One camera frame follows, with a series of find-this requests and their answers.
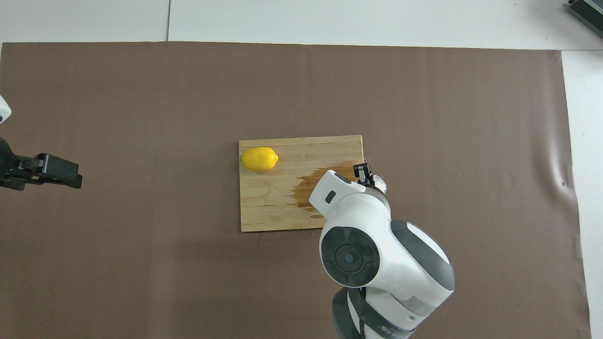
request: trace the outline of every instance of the wooden cutting board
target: wooden cutting board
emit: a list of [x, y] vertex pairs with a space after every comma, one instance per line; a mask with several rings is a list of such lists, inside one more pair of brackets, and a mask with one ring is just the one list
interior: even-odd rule
[[267, 172], [239, 162], [242, 232], [322, 228], [309, 202], [316, 183], [329, 169], [355, 180], [353, 166], [364, 161], [360, 135], [244, 140], [239, 157], [258, 146], [271, 147], [279, 161]]

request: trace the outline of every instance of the water stain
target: water stain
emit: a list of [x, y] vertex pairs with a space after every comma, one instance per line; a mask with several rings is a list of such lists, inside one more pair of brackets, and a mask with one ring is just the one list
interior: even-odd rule
[[318, 183], [320, 178], [323, 177], [324, 173], [326, 173], [326, 171], [329, 169], [334, 170], [335, 172], [341, 174], [342, 176], [352, 181], [357, 181], [356, 177], [354, 176], [354, 165], [356, 164], [356, 162], [346, 162], [341, 163], [337, 166], [317, 168], [309, 176], [298, 177], [300, 183], [297, 184], [297, 186], [295, 186], [293, 190], [291, 190], [292, 194], [289, 195], [290, 197], [295, 199], [295, 203], [290, 203], [289, 205], [294, 205], [299, 208], [303, 208], [304, 210], [306, 210], [306, 212], [311, 214], [310, 218], [312, 219], [322, 218], [323, 216], [318, 213], [318, 211], [316, 211], [316, 208], [314, 208], [312, 204], [310, 204], [310, 195], [316, 187], [316, 184]]
[[272, 186], [270, 185], [270, 182], [264, 181], [264, 185], [266, 185], [266, 193], [264, 193], [264, 196], [261, 198], [262, 203], [265, 203], [266, 200], [268, 200], [270, 194], [272, 193]]

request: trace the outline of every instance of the white surface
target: white surface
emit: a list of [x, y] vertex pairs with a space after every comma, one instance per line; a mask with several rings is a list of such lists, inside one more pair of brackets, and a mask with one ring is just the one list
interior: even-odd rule
[[563, 51], [573, 179], [593, 338], [603, 338], [603, 51]]
[[565, 0], [172, 0], [169, 40], [603, 49]]
[[165, 41], [169, 0], [0, 0], [0, 42]]

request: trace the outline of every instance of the brown paper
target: brown paper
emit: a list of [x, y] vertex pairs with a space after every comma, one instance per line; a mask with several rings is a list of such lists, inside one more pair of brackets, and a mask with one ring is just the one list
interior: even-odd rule
[[317, 230], [243, 234], [237, 142], [363, 135], [456, 291], [413, 336], [588, 338], [558, 51], [5, 43], [2, 338], [335, 338]]

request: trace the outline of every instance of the yellow lemon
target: yellow lemon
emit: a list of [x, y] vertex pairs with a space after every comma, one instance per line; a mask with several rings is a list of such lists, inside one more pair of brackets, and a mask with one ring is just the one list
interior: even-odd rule
[[279, 161], [279, 156], [270, 147], [252, 147], [241, 156], [241, 162], [252, 171], [271, 170]]

